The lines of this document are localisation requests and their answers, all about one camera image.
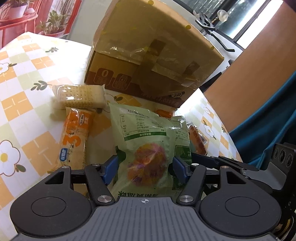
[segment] orange snack package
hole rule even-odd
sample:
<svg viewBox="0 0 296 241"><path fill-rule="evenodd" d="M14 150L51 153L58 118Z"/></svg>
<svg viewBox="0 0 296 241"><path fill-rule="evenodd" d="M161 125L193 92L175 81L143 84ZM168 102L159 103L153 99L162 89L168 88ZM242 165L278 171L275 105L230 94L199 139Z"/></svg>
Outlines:
<svg viewBox="0 0 296 241"><path fill-rule="evenodd" d="M86 144L94 112L67 108L67 118L60 139L60 166L83 169L86 166Z"/></svg>
<svg viewBox="0 0 296 241"><path fill-rule="evenodd" d="M173 116L172 112L168 112L168 111L161 110L161 109L156 110L155 113L158 114L161 117L165 117L165 118L168 118L168 119L171 119L172 116Z"/></svg>
<svg viewBox="0 0 296 241"><path fill-rule="evenodd" d="M205 148L204 142L200 134L198 133L198 130L195 127L195 125L193 124L188 125L188 132L189 132L191 152L206 156L207 149Z"/></svg>

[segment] orange capsule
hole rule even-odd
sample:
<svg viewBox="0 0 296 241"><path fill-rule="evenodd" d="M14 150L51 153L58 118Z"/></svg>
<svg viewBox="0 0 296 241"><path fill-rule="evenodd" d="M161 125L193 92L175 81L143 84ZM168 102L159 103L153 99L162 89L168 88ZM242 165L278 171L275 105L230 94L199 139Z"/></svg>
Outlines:
<svg viewBox="0 0 296 241"><path fill-rule="evenodd" d="M157 111L155 111L155 113L161 117L165 117L168 119L172 118L172 116L173 116L173 113L165 111L165 110L157 110Z"/></svg>

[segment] nutrition facts label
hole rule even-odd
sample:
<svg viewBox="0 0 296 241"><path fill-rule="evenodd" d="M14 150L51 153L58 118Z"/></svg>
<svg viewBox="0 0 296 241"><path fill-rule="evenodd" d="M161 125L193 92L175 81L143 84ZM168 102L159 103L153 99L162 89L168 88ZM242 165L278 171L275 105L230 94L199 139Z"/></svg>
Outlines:
<svg viewBox="0 0 296 241"><path fill-rule="evenodd" d="M138 112L129 110L130 113L120 115L120 122L124 140L131 140L143 136L166 136L165 128L151 118Z"/></svg>
<svg viewBox="0 0 296 241"><path fill-rule="evenodd" d="M182 129L182 125L179 120L170 120L174 125L174 129L176 131L176 140L188 142L188 131Z"/></svg>

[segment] cardboard box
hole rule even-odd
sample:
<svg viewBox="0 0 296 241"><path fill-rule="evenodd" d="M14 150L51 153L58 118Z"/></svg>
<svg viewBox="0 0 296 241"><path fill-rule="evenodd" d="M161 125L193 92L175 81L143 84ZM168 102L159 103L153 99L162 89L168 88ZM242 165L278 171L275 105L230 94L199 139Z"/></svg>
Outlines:
<svg viewBox="0 0 296 241"><path fill-rule="evenodd" d="M85 83L179 108L223 60L163 2L113 0L95 33Z"/></svg>

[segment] table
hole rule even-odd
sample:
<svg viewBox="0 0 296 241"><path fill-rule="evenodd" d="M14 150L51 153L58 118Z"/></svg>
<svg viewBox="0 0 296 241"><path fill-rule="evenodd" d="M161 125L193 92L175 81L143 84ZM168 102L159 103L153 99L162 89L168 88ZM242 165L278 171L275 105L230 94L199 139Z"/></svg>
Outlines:
<svg viewBox="0 0 296 241"><path fill-rule="evenodd" d="M16 231L9 217L12 202L55 167L65 110L52 108L52 85L82 84L90 46L24 33L0 51L0 240ZM171 107L107 90L108 102L150 110ZM193 122L208 141L209 156L240 160L221 120L200 90L176 115ZM88 163L104 163L115 154L108 108L94 117Z"/></svg>

